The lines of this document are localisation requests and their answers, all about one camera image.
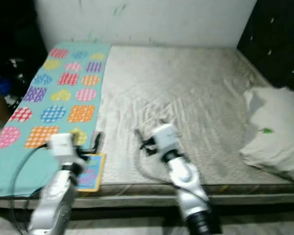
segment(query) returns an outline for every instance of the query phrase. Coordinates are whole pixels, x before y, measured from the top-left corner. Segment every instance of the robotic arm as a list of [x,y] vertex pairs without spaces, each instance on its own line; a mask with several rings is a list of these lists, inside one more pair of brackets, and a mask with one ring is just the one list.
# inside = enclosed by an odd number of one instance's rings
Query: robotic arm
[[[209,204],[209,199],[200,185],[199,172],[186,157],[179,153],[177,132],[172,124],[164,124],[153,131],[153,137],[142,141],[141,149],[148,155],[158,153],[168,167],[169,176],[176,188],[182,219],[191,235],[221,233],[220,223]],[[76,196],[77,177],[86,168],[87,153],[96,153],[100,134],[95,147],[82,151],[74,145],[73,134],[52,135],[49,147],[60,161],[61,169],[44,187],[38,207],[29,224],[30,235],[62,235],[68,224],[72,204]]]
[[153,137],[143,140],[136,130],[147,154],[158,152],[161,161],[168,167],[169,176],[176,188],[177,201],[182,219],[191,235],[221,233],[220,223],[209,203],[208,196],[201,187],[199,172],[183,154],[179,153],[178,134],[172,124],[163,124],[153,131]]
[[96,153],[100,134],[95,147],[81,150],[74,145],[74,135],[55,134],[48,143],[52,154],[60,161],[61,169],[43,188],[38,207],[33,212],[28,227],[30,235],[62,235],[70,219],[71,208],[76,197],[77,177],[84,171],[88,157]]

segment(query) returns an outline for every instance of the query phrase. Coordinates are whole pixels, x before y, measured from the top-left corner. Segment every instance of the black wardrobe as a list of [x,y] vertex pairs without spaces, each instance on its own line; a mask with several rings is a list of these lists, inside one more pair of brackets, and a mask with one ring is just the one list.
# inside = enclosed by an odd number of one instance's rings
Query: black wardrobe
[[294,0],[258,0],[238,49],[272,85],[294,90]]

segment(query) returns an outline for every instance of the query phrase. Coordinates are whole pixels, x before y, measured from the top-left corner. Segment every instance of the white wall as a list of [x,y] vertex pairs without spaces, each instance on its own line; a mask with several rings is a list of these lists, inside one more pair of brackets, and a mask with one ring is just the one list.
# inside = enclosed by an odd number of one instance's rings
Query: white wall
[[60,41],[235,47],[256,0],[36,0],[48,49]]

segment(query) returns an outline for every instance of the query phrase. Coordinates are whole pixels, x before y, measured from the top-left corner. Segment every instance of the white pillow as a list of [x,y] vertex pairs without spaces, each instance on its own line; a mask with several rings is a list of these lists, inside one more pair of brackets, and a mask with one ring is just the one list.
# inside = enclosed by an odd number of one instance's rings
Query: white pillow
[[249,124],[246,164],[294,179],[294,93],[286,88],[253,88],[245,93]]

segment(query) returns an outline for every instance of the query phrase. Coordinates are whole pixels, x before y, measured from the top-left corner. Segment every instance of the white mattress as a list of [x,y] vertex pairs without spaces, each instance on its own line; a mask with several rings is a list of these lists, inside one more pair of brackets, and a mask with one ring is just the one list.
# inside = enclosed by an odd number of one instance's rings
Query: white mattress
[[[243,92],[262,76],[235,50],[111,48],[96,131],[106,154],[101,188],[75,207],[170,206],[174,189],[144,178],[134,167],[140,146],[159,119],[173,122],[184,152],[219,204],[294,202],[294,183],[247,166],[238,150],[245,134]],[[159,156],[141,154],[144,170],[167,179]],[[0,206],[6,207],[5,200]]]

